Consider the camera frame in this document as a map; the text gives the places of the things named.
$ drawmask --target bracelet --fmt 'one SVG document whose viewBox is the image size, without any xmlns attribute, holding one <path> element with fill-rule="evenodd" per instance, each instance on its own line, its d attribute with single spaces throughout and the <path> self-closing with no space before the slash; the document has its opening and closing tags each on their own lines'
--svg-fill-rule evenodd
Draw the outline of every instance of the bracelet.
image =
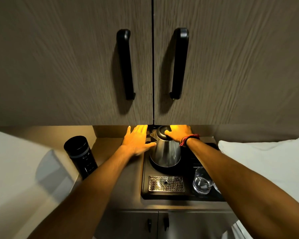
<svg viewBox="0 0 299 239">
<path fill-rule="evenodd" d="M 180 140 L 180 145 L 181 147 L 187 147 L 187 139 L 189 138 L 195 138 L 200 140 L 199 135 L 198 134 L 190 134 L 188 136 L 184 136 L 181 140 Z"/>
</svg>

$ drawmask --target cabinet handle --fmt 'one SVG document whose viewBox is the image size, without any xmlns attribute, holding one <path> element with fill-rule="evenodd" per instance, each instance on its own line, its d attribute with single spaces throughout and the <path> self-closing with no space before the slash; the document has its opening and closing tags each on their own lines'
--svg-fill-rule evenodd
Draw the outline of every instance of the cabinet handle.
<svg viewBox="0 0 299 239">
<path fill-rule="evenodd" d="M 164 218 L 163 222 L 164 222 L 164 231 L 166 231 L 169 228 L 169 219 L 168 218 Z"/>
<path fill-rule="evenodd" d="M 147 227 L 148 227 L 149 233 L 150 233 L 150 230 L 152 228 L 152 220 L 151 219 L 147 219 Z"/>
<path fill-rule="evenodd" d="M 128 43 L 130 36 L 130 30 L 121 29 L 116 34 L 116 42 L 120 59 L 121 73 L 124 81 L 125 96 L 127 100 L 134 100 L 135 93 L 133 88 L 131 55 Z"/>
<path fill-rule="evenodd" d="M 182 95 L 183 81 L 185 74 L 187 49 L 189 41 L 189 31 L 187 28 L 177 28 L 174 31 L 176 36 L 175 47 L 175 62 L 173 74 L 173 87 L 170 92 L 170 97 L 173 100 L 178 100 Z"/>
</svg>

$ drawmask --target person's right arm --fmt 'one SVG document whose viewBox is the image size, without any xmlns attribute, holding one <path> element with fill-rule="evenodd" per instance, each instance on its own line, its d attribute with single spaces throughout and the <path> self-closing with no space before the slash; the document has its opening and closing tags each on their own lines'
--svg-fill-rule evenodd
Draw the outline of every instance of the person's right arm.
<svg viewBox="0 0 299 239">
<path fill-rule="evenodd" d="M 171 125 L 165 134 L 179 142 L 192 133 Z M 299 238 L 299 203 L 260 174 L 195 138 L 187 146 L 253 238 Z"/>
</svg>

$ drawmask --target forearm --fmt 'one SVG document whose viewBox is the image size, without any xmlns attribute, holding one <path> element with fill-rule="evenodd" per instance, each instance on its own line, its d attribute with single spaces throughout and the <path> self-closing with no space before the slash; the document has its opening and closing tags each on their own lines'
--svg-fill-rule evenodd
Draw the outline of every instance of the forearm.
<svg viewBox="0 0 299 239">
<path fill-rule="evenodd" d="M 197 139 L 187 145 L 254 238 L 299 238 L 299 203 L 291 196 Z"/>
<path fill-rule="evenodd" d="M 32 232 L 29 238 L 91 239 L 132 153 L 121 146 Z"/>
</svg>

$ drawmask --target white wall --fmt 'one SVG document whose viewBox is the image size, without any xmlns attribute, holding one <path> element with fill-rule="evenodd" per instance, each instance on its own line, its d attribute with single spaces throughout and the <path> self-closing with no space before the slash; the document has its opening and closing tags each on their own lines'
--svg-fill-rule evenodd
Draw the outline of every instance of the white wall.
<svg viewBox="0 0 299 239">
<path fill-rule="evenodd" d="M 78 172 L 63 149 L 92 126 L 0 127 L 0 238 L 27 238 L 68 195 Z"/>
</svg>

